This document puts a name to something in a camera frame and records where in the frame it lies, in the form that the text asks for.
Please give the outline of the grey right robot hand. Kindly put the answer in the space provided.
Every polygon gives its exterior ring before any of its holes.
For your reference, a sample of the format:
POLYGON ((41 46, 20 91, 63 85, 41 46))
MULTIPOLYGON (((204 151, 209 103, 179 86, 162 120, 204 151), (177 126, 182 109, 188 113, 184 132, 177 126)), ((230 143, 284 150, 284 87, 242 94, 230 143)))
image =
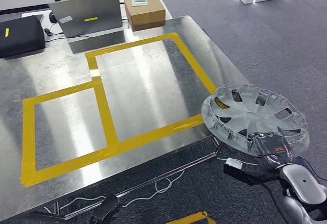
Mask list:
POLYGON ((258 155, 259 169, 272 173, 295 161, 295 156, 281 132, 255 132, 251 138, 258 155))

